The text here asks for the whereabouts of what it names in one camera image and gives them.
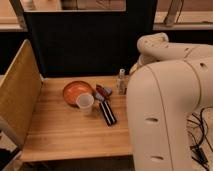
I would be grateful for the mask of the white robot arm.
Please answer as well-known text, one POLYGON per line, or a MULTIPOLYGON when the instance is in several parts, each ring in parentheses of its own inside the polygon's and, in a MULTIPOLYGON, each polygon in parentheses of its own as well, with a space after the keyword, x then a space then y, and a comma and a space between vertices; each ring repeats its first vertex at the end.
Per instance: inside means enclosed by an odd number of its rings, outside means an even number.
POLYGON ((213 107, 213 45, 141 37, 126 93, 135 171, 191 171, 187 118, 213 107))

